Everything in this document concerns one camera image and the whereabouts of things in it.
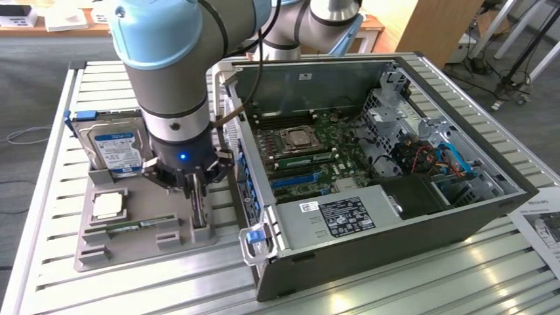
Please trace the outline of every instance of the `white cable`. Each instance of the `white cable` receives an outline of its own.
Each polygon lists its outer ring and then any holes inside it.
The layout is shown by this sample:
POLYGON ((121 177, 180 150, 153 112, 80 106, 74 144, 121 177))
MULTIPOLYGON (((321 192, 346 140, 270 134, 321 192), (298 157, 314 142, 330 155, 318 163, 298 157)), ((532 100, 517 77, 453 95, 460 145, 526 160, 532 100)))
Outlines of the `white cable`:
POLYGON ((14 144, 17 146, 25 146, 28 144, 41 143, 44 141, 48 141, 49 139, 44 138, 41 140, 29 141, 29 142, 14 142, 13 139, 17 138, 18 136, 21 136, 24 133, 29 133, 32 131, 45 130, 45 129, 50 129, 50 128, 52 128, 52 125, 48 125, 48 126, 42 126, 42 127, 30 127, 25 130, 14 131, 6 136, 5 139, 0 140, 0 142, 8 142, 9 144, 14 144))

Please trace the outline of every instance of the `power supply label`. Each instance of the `power supply label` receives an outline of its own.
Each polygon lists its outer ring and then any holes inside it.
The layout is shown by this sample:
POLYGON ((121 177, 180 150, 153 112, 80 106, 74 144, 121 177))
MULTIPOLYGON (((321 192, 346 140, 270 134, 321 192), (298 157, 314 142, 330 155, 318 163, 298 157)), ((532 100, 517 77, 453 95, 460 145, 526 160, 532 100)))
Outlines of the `power supply label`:
POLYGON ((376 227, 358 197, 329 202, 318 207, 330 235, 336 238, 376 227))
POLYGON ((129 173, 141 168, 141 154, 133 148, 133 133, 116 133, 94 137, 106 168, 114 173, 129 173))

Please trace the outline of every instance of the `motherboard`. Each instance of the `motherboard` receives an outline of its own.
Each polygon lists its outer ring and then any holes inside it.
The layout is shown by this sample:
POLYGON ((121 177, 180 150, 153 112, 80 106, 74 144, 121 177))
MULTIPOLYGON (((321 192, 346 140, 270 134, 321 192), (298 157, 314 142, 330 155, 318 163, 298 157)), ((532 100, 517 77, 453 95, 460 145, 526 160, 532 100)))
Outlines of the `motherboard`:
POLYGON ((377 177, 356 138, 352 117, 337 110, 254 121, 253 136, 278 203, 366 187, 377 177))

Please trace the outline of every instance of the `white paper sheet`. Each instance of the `white paper sheet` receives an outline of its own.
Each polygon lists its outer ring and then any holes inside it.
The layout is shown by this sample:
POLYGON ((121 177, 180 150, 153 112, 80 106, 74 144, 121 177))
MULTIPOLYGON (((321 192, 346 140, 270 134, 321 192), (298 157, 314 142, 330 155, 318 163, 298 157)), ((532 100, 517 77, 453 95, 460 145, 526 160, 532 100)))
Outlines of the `white paper sheet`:
POLYGON ((540 191, 509 218, 560 279, 560 187, 540 191))

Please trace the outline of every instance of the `aluminum table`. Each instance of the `aluminum table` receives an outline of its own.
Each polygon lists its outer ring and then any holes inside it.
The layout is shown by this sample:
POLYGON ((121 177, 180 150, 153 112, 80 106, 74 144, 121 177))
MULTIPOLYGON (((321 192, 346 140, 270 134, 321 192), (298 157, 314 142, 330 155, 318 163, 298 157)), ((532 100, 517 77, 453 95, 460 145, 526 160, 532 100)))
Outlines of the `aluminum table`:
MULTIPOLYGON (((534 186, 557 186, 558 176, 433 64, 414 54, 398 56, 534 186)), ((210 75, 208 91, 212 94, 210 75)), ((410 97, 428 116, 438 115, 418 91, 412 91, 410 97)), ((560 281, 508 217, 490 222, 461 243, 282 299, 257 303, 250 269, 238 248, 238 227, 225 182, 209 187, 218 226, 214 245, 76 272, 72 264, 88 158, 64 128, 62 112, 134 107, 120 62, 70 64, 0 315, 560 312, 556 295, 560 281)))

